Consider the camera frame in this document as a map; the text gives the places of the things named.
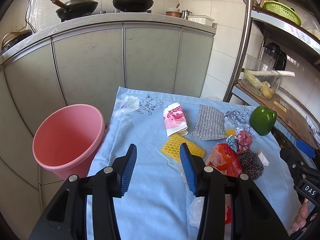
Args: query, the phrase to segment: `transparent container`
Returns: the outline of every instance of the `transparent container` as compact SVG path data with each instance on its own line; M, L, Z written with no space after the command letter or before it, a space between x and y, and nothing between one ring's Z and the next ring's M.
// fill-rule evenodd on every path
M262 61L247 55L242 84L253 94L270 100L278 89L282 75Z

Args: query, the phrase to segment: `silver bolt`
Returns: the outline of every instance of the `silver bolt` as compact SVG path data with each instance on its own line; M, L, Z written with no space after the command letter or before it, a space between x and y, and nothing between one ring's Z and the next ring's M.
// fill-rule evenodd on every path
M240 179L243 179L243 180L248 180L249 179L249 176L245 173L241 173L240 174Z
M211 166L205 166L203 169L205 172L213 172L213 168Z
M108 166L108 167L105 167L104 169L103 169L103 172L104 173L111 173L111 172L113 172L113 168L112 167L110 167L110 166Z
M78 178L77 175L71 175L71 176L69 177L69 181L71 181L71 182L76 181L77 178Z

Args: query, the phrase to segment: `silver dishcloth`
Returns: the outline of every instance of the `silver dishcloth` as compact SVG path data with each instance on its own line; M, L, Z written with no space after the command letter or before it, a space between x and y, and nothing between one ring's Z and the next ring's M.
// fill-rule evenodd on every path
M202 141L227 138L223 124L223 112L212 106L199 105L196 127L191 136Z

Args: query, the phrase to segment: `power cord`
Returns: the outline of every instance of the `power cord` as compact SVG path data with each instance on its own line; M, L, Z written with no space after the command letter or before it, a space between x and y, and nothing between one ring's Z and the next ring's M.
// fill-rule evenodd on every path
M33 26L27 21L27 13L28 13L28 9L29 9L29 6L30 6L30 10L31 10L31 1L29 0L29 3L28 3L28 8L27 8L27 11L26 11L26 15L24 17L24 20L26 21L26 23L30 26L31 30L36 33L36 30L33 28Z

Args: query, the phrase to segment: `yellow mesh cloth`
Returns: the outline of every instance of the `yellow mesh cloth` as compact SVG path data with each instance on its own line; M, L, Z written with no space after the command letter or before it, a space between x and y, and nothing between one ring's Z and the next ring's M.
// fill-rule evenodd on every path
M226 133L226 136L228 136L228 137L229 137L230 135L236 136L236 128L228 129L228 130L225 130L224 132Z
M180 145L182 143L186 143L188 145L189 151L192 155L200 156L201 158L204 156L204 150L201 149L198 145L190 142L189 140L183 138L181 135L174 133L169 137L169 140L164 144L161 148L160 152L166 154L167 156L174 158L177 162L180 161Z

